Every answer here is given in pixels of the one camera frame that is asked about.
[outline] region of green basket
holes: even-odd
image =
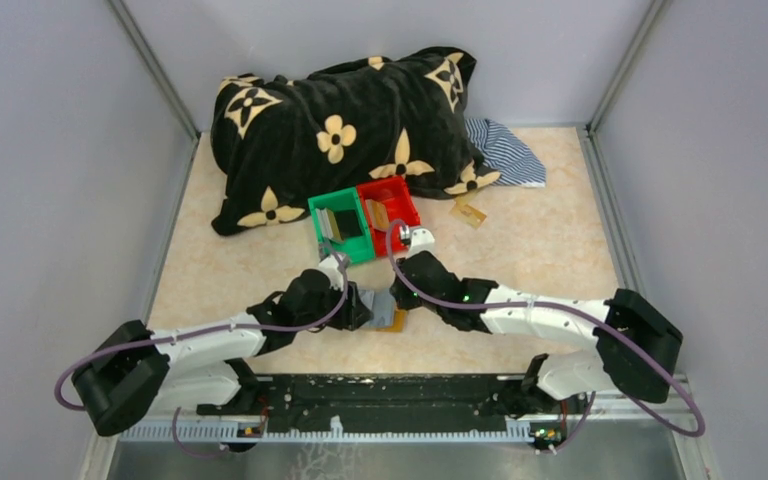
[[[343,243],[331,242],[334,249],[343,252],[349,256],[352,263],[368,262],[375,258],[375,247],[372,245],[372,234],[369,231],[369,225],[366,222],[366,216],[363,213],[363,207],[357,194],[357,189],[346,188],[336,192],[326,193],[316,197],[311,197],[307,201],[310,207],[311,218],[313,218],[313,227],[316,230],[317,245],[324,243],[322,229],[319,225],[319,219],[314,215],[317,208],[327,208],[331,211],[354,210],[358,216],[363,235],[352,237]]]

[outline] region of small card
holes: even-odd
[[[405,318],[407,318],[407,316],[407,311],[396,309],[396,311],[393,312],[393,325],[386,328],[376,328],[375,331],[399,333],[405,329]]]
[[[471,205],[458,205],[457,203],[449,211],[449,215],[453,215],[472,228],[480,227],[484,223],[484,219],[487,218],[487,215],[481,210]]]
[[[475,190],[470,190],[463,195],[458,195],[455,197],[455,203],[458,205],[466,205],[478,196],[478,192],[480,192],[480,190],[476,188]]]
[[[367,199],[366,211],[369,212],[372,228],[381,232],[386,232],[387,227],[390,226],[390,217],[387,215],[387,207],[381,202]]]
[[[319,228],[322,236],[331,241],[343,243],[343,237],[340,235],[340,229],[337,226],[334,212],[327,208],[322,208],[316,211],[316,215],[319,217]]]

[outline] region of striped cloth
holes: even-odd
[[[466,131],[484,154],[484,164],[502,173],[493,185],[546,186],[546,167],[508,127],[486,118],[467,118]]]

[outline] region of red basket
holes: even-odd
[[[366,215],[366,223],[369,225],[369,231],[372,234],[375,255],[379,257],[387,256],[386,233],[379,232],[372,227],[372,221],[366,208],[366,200],[375,200],[383,204],[387,209],[387,216],[391,222],[399,218],[411,227],[418,226],[419,212],[413,206],[405,179],[395,176],[363,183],[357,186],[357,192],[360,204],[363,206],[363,214]],[[405,247],[399,241],[398,235],[393,235],[392,242],[394,252],[405,250]]]

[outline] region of cable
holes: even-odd
[[[175,445],[178,446],[179,449],[181,449],[184,454],[187,456],[198,458],[201,460],[213,460],[214,458],[219,458],[226,453],[228,453],[229,448],[227,445],[219,444],[219,452],[217,453],[199,453],[194,452],[186,447],[181,442],[181,439],[178,437],[178,416],[181,414],[181,407],[178,407],[175,409],[175,413],[172,414],[172,440],[175,442]]]
[[[319,320],[307,325],[302,325],[300,327],[285,327],[281,325],[260,325],[260,324],[236,324],[234,325],[234,329],[235,330],[238,330],[238,329],[269,330],[273,332],[301,332],[303,330],[308,330],[310,328],[316,328],[320,325],[324,325],[329,320],[331,320],[331,318],[334,315],[336,315],[337,312],[340,311],[340,308],[342,308],[343,304],[346,302],[346,297],[348,296],[349,277],[348,277],[348,274],[346,273],[346,263],[340,261],[340,257],[339,255],[337,255],[336,250],[334,250],[334,247],[332,247],[331,244],[328,243],[327,241],[325,243],[325,249],[328,250],[328,253],[330,255],[332,255],[334,258],[337,259],[337,269],[340,271],[340,275],[342,275],[343,277],[343,292],[340,295],[340,300],[337,301],[337,305],[330,312],[325,314],[325,316],[320,318]],[[60,377],[58,377],[57,382],[54,384],[54,398],[55,400],[57,400],[57,403],[59,403],[64,408],[82,412],[85,410],[83,405],[72,403],[63,397],[63,384],[66,383],[66,380],[75,372],[75,370],[83,367],[88,363],[94,362],[99,358],[103,358],[108,355],[113,355],[114,353],[124,352],[126,350],[134,350],[137,348],[150,347],[154,345],[163,345],[166,343],[180,342],[183,340],[189,340],[191,338],[201,337],[202,335],[208,335],[214,332],[222,332],[222,331],[227,332],[228,326],[216,325],[213,327],[207,327],[201,330],[194,330],[192,332],[184,333],[182,335],[178,335],[177,338],[176,337],[152,338],[149,340],[139,340],[136,342],[123,343],[120,345],[114,345],[112,347],[103,348],[73,363],[72,365],[69,366],[69,368],[67,368],[63,373],[60,374]]]
[[[385,238],[385,245],[387,247],[387,258],[390,260],[390,265],[393,267],[393,271],[396,274],[396,277],[405,284],[406,287],[408,287],[412,292],[414,292],[418,297],[422,298],[423,300],[440,305],[441,307],[446,308],[453,308],[457,310],[486,310],[490,308],[531,308],[531,307],[537,307],[537,308],[548,308],[553,310],[560,310],[562,312],[566,312],[572,315],[575,315],[582,320],[585,320],[589,323],[592,323],[597,328],[601,328],[605,332],[607,332],[610,336],[614,337],[617,341],[628,347],[632,352],[637,354],[650,368],[652,368],[655,373],[657,373],[665,382],[667,382],[670,387],[672,387],[676,393],[684,400],[684,402],[687,404],[687,407],[690,409],[691,413],[693,413],[693,416],[696,417],[696,430],[686,430],[684,428],[681,428],[673,423],[671,423],[666,418],[662,417],[660,414],[649,408],[647,405],[645,405],[640,400],[637,400],[636,398],[629,397],[629,399],[637,404],[638,407],[640,407],[644,412],[648,413],[652,416],[658,423],[666,426],[670,430],[679,433],[681,435],[685,435],[688,437],[701,437],[705,434],[705,419],[702,417],[702,412],[699,410],[699,406],[696,405],[696,402],[693,401],[693,399],[690,397],[690,394],[687,393],[687,391],[681,386],[681,384],[672,377],[672,375],[669,374],[664,368],[656,362],[651,356],[649,356],[648,353],[643,351],[642,348],[638,347],[637,344],[629,340],[625,335],[618,332],[615,328],[611,327],[610,325],[607,325],[603,321],[597,319],[596,317],[582,312],[581,310],[578,310],[576,308],[563,305],[560,303],[555,302],[547,302],[547,301],[535,301],[535,302],[501,302],[501,303],[454,303],[454,302],[448,302],[445,300],[440,300],[437,298],[432,297],[431,295],[428,295],[425,292],[420,291],[413,283],[408,280],[408,278],[405,276],[404,273],[402,273],[401,269],[399,268],[398,264],[396,263],[396,257],[393,255],[393,244],[392,244],[392,238],[393,238],[393,230],[396,229],[396,227],[405,227],[410,228],[408,225],[401,219],[394,220],[390,226],[387,228],[387,235]],[[581,425],[583,423],[584,418],[582,418],[581,421],[578,422],[578,425]],[[576,430],[573,431],[573,433],[577,433],[578,425],[576,425]]]
[[[549,450],[537,450],[537,453],[551,453],[557,455],[561,453],[561,450],[567,448],[572,440],[578,436],[578,433],[581,431],[581,427],[584,425],[584,421],[587,420],[587,417],[590,416],[590,411],[593,410],[593,404],[595,402],[596,392],[593,392],[590,394],[590,400],[587,401],[587,405],[584,406],[584,412],[582,412],[581,418],[578,420],[578,423],[575,424],[575,427],[572,428],[572,432],[570,432],[569,436],[567,436],[567,438],[565,438],[557,447],[550,448]],[[566,414],[564,414],[564,422],[566,423]]]

